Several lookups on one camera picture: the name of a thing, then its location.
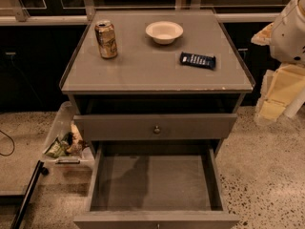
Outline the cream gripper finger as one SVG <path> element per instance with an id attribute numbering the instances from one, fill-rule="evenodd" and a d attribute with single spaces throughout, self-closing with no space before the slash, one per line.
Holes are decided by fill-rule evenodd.
<path id="1" fill-rule="evenodd" d="M 259 100 L 258 116 L 277 121 L 304 89 L 305 67 L 282 63 L 273 73 L 268 91 Z"/>

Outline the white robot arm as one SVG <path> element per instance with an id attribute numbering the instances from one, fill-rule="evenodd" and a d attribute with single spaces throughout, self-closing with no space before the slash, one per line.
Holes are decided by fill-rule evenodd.
<path id="1" fill-rule="evenodd" d="M 255 107 L 259 125 L 276 122 L 281 115 L 293 117 L 304 103 L 305 0 L 291 0 L 275 21 L 255 34 L 252 43 L 269 46 L 275 71 L 263 76 Z"/>

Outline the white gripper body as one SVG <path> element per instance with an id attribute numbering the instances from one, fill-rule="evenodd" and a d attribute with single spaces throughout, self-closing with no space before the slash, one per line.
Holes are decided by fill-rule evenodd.
<path id="1" fill-rule="evenodd" d="M 272 37 L 273 25 L 274 25 L 273 23 L 270 23 L 262 30 L 260 30 L 258 33 L 256 33 L 252 37 L 251 42 L 259 46 L 269 45 Z"/>

